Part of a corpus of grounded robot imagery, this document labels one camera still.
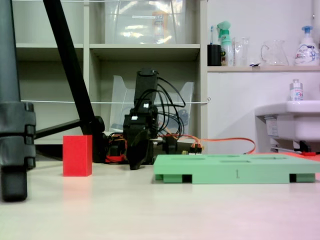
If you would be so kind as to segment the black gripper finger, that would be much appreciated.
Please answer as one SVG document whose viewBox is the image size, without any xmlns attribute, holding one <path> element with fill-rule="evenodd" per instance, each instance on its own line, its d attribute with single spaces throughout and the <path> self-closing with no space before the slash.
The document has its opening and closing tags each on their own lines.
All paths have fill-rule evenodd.
<svg viewBox="0 0 320 240">
<path fill-rule="evenodd" d="M 138 170 L 145 161 L 148 150 L 148 131 L 130 129 L 125 132 L 127 140 L 126 158 L 130 170 Z"/>
<path fill-rule="evenodd" d="M 141 145 L 141 154 L 142 154 L 142 165 L 152 165 L 154 163 L 154 144 L 151 140 L 150 134 L 148 130 L 143 130 L 140 141 Z"/>
</svg>

